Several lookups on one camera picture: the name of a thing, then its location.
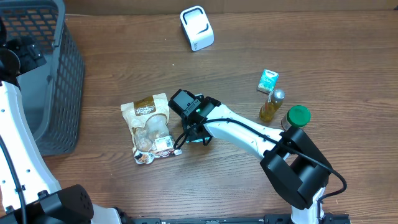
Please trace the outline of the white barcode scanner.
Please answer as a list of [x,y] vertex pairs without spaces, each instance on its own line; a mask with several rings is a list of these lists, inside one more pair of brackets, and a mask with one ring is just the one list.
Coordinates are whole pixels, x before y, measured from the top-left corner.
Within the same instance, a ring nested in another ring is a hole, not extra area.
[[180,13],[183,33],[193,52],[213,44],[214,32],[204,8],[193,6]]

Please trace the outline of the green lid white jar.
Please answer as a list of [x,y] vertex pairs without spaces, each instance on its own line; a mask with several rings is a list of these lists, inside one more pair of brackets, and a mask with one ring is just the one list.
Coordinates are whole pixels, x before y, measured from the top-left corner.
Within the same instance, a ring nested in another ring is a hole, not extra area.
[[302,128],[306,126],[310,120],[310,110],[303,105],[295,105],[291,107],[282,118],[281,125],[282,128],[287,131],[290,127]]

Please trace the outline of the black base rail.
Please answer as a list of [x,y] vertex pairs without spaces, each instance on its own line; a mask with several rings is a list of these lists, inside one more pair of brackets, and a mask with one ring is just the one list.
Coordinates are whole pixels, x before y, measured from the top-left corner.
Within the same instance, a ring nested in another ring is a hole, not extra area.
[[184,218],[162,220],[160,218],[132,218],[133,224],[289,224],[288,214],[273,214],[263,217],[237,218]]

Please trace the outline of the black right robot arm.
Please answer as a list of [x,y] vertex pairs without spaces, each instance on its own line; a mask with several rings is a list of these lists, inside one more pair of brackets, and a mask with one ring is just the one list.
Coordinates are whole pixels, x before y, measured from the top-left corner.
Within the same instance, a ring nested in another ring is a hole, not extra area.
[[169,107],[182,119],[175,148],[199,139],[207,145],[216,138],[244,149],[260,160],[274,190],[291,205],[292,223],[323,223],[321,197],[332,166],[302,129],[268,128],[214,98],[182,89],[170,98]]

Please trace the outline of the grey plastic mesh basket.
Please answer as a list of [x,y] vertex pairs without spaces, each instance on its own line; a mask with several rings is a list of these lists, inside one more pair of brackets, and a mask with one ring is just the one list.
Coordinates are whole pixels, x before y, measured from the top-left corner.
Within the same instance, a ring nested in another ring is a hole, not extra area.
[[63,1],[1,1],[1,39],[29,36],[47,63],[17,76],[27,123],[42,156],[78,141],[85,63],[65,22]]

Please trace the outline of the clear brown snack bag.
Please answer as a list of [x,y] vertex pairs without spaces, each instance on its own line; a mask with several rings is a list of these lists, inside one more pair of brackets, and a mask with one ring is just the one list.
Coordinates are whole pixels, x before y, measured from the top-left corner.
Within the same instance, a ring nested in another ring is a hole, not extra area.
[[121,105],[121,112],[132,135],[133,152],[149,152],[156,145],[172,147],[167,127],[170,118],[165,93]]

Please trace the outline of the yellow oil bottle silver cap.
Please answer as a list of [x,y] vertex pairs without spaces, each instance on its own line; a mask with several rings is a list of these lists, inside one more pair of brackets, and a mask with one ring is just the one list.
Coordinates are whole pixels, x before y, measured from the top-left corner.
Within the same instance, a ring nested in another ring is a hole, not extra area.
[[272,121],[276,111],[282,106],[284,98],[285,92],[281,89],[276,89],[270,92],[267,101],[260,109],[260,119],[266,123]]

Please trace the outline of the small Kleenex tissue pack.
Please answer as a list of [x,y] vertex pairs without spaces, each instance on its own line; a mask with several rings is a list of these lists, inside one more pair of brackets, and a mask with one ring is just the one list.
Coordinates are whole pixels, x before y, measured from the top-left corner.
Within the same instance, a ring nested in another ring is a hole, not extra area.
[[263,93],[269,94],[274,90],[274,87],[279,78],[279,74],[277,72],[273,72],[268,69],[264,69],[262,76],[259,80],[257,89]]

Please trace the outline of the white red snack packet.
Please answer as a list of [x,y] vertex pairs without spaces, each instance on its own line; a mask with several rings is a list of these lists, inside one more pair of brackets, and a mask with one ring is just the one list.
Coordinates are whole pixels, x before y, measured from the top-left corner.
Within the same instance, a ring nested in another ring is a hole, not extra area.
[[174,149],[168,146],[157,147],[154,145],[149,152],[136,151],[134,159],[138,164],[151,164],[155,159],[179,156],[181,153],[181,149]]

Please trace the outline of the teal large tissue pack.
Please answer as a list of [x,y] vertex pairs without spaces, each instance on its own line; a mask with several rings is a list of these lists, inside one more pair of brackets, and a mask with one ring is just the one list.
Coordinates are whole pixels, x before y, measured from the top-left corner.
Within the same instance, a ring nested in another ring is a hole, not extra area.
[[196,139],[196,140],[186,140],[185,141],[187,144],[190,142],[202,142],[203,143],[203,139]]

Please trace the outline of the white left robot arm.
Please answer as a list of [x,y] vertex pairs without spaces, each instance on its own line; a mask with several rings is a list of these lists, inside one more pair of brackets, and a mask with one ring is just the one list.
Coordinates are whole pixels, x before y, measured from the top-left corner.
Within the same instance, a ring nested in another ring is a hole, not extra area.
[[115,208],[91,202],[81,185],[61,188],[29,129],[17,82],[18,55],[1,39],[1,223],[120,223]]

